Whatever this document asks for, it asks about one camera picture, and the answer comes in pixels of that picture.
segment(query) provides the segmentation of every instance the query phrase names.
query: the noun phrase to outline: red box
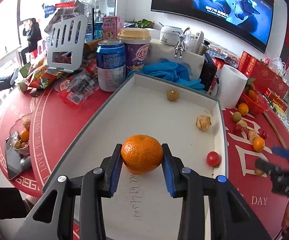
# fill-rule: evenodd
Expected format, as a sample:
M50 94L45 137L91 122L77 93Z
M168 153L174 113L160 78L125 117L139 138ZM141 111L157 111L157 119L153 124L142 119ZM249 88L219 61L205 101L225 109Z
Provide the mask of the red box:
M239 61L239 66L238 66L238 70L241 72L241 73L245 73L246 72L246 69L249 65L249 62L251 60L251 55L245 51L243 51L242 53L242 56L240 58L240 61Z
M255 78L253 82L255 88L262 93L265 93L276 77L276 74L269 67L254 57L251 58L246 72L248 72L248 74L245 73L246 77Z
M275 76L273 82L268 87L281 98L284 98L286 93L289 92L288 85L278 75Z
M222 69L223 65L227 64L223 59L216 58L216 57L213 59L213 62L218 70Z
M289 106L283 101L275 92L271 91L269 88L266 90L265 95L275 104L281 107L283 111L286 111Z
M102 18L104 40L115 40L117 34L123 29L124 18L120 16L111 16Z

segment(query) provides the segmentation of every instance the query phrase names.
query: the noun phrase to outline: pink milk carton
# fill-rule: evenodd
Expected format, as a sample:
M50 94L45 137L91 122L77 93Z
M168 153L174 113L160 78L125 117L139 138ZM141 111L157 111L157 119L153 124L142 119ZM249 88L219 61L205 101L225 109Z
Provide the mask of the pink milk carton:
M104 40L115 40L117 34L123 29L124 18L120 16L104 17L102 19Z

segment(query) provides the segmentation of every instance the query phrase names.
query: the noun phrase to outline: silver screw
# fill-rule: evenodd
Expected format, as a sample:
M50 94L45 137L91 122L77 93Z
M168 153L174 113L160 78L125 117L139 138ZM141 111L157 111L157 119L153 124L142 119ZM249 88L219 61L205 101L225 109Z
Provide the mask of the silver screw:
M94 174L100 174L102 172L102 168L95 168L94 170L93 170L93 173Z
M191 169L187 168L187 167L184 167L184 168L182 168L181 171L182 171L182 173L189 174L191 172Z
M59 181L59 182L64 182L64 181L66 181L66 179L67 179L67 178L66 178L66 176L64 176L64 175L61 175L61 176L58 177L58 181Z

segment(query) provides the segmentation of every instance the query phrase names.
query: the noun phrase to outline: tv screen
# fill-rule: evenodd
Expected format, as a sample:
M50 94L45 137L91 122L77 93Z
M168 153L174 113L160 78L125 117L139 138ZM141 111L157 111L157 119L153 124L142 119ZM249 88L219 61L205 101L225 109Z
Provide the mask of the tv screen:
M265 52L272 24L273 2L271 0L152 0L151 10L179 14L210 23L239 36Z

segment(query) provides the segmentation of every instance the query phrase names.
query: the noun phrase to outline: red basket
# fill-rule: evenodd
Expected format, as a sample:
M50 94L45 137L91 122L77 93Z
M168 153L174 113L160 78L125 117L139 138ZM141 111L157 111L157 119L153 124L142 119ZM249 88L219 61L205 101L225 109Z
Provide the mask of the red basket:
M245 93L241 94L239 99L239 103L245 103L249 107L249 114L257 115L262 114L263 111L269 111L269 106L267 101L263 98L263 96L256 90L257 93L257 102L254 102L250 99Z

